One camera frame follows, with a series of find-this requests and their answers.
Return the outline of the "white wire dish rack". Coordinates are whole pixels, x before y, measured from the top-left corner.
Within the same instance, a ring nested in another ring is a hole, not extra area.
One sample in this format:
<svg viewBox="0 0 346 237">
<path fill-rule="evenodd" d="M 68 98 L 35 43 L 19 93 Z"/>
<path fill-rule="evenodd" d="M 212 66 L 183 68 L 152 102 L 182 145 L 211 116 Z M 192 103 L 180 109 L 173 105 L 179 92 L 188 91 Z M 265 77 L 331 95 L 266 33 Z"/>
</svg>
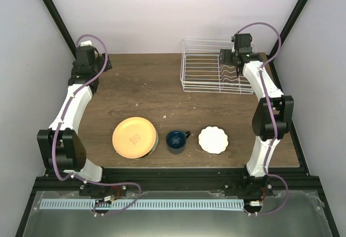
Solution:
<svg viewBox="0 0 346 237">
<path fill-rule="evenodd" d="M 220 50 L 232 49 L 230 40 L 182 40 L 180 81 L 185 92 L 251 95 L 250 82 L 236 68 L 220 62 Z"/>
</svg>

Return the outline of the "orange round plate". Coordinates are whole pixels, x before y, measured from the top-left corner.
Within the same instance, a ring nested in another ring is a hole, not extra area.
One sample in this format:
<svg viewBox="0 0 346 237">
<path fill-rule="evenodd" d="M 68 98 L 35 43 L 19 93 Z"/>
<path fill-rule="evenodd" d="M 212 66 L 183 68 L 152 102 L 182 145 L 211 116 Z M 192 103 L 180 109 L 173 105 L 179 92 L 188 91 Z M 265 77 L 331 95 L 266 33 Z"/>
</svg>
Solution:
<svg viewBox="0 0 346 237">
<path fill-rule="evenodd" d="M 130 117 L 117 125 L 112 135 L 114 150 L 127 159 L 140 159 L 153 147 L 157 131 L 143 117 Z"/>
</svg>

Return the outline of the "white scalloped bowl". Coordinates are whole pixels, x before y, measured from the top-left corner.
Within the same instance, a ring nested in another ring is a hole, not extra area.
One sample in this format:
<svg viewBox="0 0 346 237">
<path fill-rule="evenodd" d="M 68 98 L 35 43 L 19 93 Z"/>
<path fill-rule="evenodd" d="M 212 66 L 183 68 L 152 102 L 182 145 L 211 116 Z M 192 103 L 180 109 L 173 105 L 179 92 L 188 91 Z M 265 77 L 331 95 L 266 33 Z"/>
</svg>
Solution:
<svg viewBox="0 0 346 237">
<path fill-rule="evenodd" d="M 209 154 L 221 154 L 229 144 L 225 131 L 217 126 L 207 126 L 198 135 L 198 144 Z"/>
</svg>

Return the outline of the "dark blue ceramic mug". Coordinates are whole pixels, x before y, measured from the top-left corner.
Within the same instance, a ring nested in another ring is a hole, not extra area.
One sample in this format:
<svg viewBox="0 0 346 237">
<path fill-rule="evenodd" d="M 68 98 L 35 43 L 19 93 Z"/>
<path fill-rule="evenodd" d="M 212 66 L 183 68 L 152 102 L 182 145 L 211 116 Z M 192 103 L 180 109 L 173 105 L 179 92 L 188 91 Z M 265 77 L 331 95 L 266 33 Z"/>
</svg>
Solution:
<svg viewBox="0 0 346 237">
<path fill-rule="evenodd" d="M 187 143 L 187 139 L 191 135 L 190 131 L 180 131 L 180 130 L 173 130 L 170 131 L 166 136 L 166 144 L 167 144 L 167 150 L 174 154 L 178 155 L 183 153 L 185 150 L 185 146 Z"/>
</svg>

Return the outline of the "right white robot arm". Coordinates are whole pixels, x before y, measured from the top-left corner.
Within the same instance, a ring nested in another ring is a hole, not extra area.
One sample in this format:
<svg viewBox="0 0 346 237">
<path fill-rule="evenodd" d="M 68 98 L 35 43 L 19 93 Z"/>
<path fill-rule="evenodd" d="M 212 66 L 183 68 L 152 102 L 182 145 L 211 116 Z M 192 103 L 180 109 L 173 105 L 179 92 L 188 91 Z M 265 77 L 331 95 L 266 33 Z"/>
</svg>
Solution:
<svg viewBox="0 0 346 237">
<path fill-rule="evenodd" d="M 221 49 L 219 61 L 222 65 L 235 67 L 237 75 L 247 79 L 258 99 L 252 118 L 255 145 L 246 165 L 249 176 L 240 181 L 241 191 L 246 195 L 253 195 L 260 188 L 256 177 L 268 175 L 273 152 L 290 130 L 294 99 L 284 95 L 275 85 L 261 56 L 252 51 L 250 34 L 237 33 L 231 41 L 233 48 Z"/>
</svg>

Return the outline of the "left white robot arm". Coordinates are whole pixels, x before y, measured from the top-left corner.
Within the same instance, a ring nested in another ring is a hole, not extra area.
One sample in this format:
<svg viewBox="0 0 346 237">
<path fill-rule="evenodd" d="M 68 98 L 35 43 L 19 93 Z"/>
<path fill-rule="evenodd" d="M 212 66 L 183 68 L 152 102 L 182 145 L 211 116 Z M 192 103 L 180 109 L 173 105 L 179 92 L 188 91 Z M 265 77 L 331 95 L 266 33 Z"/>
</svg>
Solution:
<svg viewBox="0 0 346 237">
<path fill-rule="evenodd" d="M 72 63 L 64 103 L 49 128 L 39 130 L 37 134 L 45 168 L 57 168 L 60 174 L 92 181 L 91 189 L 99 196 L 110 191 L 111 183 L 102 177 L 102 167 L 88 160 L 78 129 L 84 111 L 97 91 L 99 73 L 111 68 L 105 53 L 100 54 L 91 41 L 81 42 Z"/>
</svg>

